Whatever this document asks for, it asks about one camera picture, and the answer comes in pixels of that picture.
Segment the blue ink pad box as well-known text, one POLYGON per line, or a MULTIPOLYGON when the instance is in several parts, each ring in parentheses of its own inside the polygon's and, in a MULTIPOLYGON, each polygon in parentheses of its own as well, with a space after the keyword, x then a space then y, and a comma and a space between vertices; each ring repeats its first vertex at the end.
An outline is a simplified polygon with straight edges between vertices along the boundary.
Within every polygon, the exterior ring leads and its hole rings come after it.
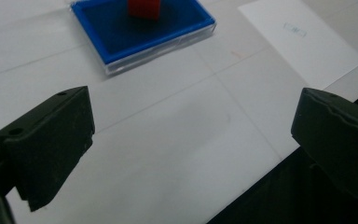
POLYGON ((128 0, 76 0, 70 9, 108 75, 117 75, 213 34, 198 0, 161 0, 156 20, 128 13, 128 0))

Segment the white paper sheet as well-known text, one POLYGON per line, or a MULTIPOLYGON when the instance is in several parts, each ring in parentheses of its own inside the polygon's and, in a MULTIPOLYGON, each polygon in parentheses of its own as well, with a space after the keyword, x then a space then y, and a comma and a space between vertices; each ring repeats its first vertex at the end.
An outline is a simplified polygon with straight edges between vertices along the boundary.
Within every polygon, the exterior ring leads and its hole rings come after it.
POLYGON ((312 88, 358 67, 358 52, 302 0, 255 0, 239 11, 312 88))

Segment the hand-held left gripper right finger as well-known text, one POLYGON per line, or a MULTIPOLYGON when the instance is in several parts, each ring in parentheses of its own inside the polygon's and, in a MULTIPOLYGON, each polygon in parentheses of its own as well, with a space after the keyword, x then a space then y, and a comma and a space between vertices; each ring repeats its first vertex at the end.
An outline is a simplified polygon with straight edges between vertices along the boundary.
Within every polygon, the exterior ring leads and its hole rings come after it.
POLYGON ((305 88, 291 134, 339 190, 358 199, 357 104, 305 88))

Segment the red stamp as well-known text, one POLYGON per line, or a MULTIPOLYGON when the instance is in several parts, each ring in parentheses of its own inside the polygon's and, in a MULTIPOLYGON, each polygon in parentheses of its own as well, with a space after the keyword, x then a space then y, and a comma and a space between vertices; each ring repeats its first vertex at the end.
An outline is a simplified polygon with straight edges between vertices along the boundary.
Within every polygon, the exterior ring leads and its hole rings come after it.
POLYGON ((127 0, 127 4, 133 17, 154 21, 159 18, 161 0, 127 0))

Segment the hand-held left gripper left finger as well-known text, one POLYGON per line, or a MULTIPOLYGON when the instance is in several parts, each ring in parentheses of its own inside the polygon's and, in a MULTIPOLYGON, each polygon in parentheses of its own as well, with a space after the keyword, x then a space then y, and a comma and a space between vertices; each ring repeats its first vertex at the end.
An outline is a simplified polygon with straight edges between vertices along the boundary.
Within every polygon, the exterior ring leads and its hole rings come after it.
POLYGON ((31 211, 49 204, 94 133, 86 86, 54 94, 0 130, 0 192, 15 188, 31 211))

